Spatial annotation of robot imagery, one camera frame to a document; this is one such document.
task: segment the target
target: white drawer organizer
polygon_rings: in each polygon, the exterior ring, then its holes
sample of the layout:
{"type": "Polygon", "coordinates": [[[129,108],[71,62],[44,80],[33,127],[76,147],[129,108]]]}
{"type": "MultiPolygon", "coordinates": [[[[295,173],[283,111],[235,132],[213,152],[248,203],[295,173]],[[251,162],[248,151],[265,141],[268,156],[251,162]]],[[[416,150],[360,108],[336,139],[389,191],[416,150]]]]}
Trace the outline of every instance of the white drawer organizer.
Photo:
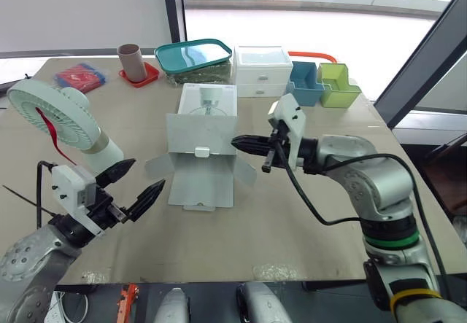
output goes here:
{"type": "Polygon", "coordinates": [[[237,46],[233,78],[239,97],[282,96],[293,64],[280,46],[237,46]]]}
{"type": "Polygon", "coordinates": [[[256,171],[236,156],[238,121],[234,85],[184,84],[177,114],[167,114],[169,153],[146,162],[160,179],[174,173],[169,204],[214,211],[234,206],[234,178],[253,185],[256,171]]]}

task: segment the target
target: teal lid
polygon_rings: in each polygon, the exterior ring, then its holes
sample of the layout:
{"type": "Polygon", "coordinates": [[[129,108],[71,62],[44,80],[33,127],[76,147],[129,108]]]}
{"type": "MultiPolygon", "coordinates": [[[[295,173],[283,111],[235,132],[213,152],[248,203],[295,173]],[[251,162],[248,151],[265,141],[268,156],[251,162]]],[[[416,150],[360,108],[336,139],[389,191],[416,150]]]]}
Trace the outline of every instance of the teal lid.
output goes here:
{"type": "Polygon", "coordinates": [[[154,54],[166,73],[178,74],[222,63],[232,56],[232,50],[219,40],[201,39],[165,44],[154,54]]]}

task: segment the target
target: red ribbon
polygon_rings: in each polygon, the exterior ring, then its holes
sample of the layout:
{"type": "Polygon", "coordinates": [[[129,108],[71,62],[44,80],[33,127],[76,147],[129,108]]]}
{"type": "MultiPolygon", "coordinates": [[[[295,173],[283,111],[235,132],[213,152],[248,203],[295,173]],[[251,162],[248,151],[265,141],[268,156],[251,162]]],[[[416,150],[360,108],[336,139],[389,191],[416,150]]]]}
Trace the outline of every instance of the red ribbon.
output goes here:
{"type": "Polygon", "coordinates": [[[50,132],[50,137],[52,137],[52,142],[53,142],[53,145],[55,146],[55,149],[57,150],[57,152],[59,152],[64,158],[66,158],[70,163],[72,163],[73,165],[76,165],[76,163],[71,160],[69,157],[66,156],[65,153],[63,153],[60,148],[58,148],[58,145],[57,145],[57,130],[55,129],[55,127],[53,126],[52,122],[50,120],[47,119],[47,117],[44,115],[44,113],[42,112],[41,109],[39,108],[36,108],[36,112],[39,113],[39,115],[41,116],[41,118],[44,120],[45,122],[45,125],[47,126],[47,128],[49,129],[49,132],[50,132]]]}

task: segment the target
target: lime green container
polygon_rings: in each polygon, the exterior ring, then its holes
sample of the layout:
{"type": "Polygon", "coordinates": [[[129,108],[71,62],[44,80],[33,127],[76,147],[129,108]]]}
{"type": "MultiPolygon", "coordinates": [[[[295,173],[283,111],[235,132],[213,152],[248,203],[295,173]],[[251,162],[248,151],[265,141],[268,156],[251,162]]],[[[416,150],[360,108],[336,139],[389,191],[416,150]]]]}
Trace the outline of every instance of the lime green container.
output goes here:
{"type": "Polygon", "coordinates": [[[348,108],[361,93],[355,85],[349,85],[349,69],[345,64],[321,63],[317,81],[324,86],[321,104],[327,108],[348,108]]]}

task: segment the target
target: desk fan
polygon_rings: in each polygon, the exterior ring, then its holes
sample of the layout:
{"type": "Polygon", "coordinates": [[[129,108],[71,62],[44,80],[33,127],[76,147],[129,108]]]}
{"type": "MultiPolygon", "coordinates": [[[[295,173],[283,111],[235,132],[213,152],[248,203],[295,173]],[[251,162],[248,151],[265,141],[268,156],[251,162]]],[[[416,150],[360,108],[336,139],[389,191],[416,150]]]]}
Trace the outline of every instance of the desk fan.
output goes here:
{"type": "Polygon", "coordinates": [[[8,90],[14,108],[31,124],[56,139],[81,150],[85,161],[96,172],[123,160],[123,152],[100,129],[88,112],[88,98],[72,87],[56,90],[48,84],[25,79],[8,90]]]}

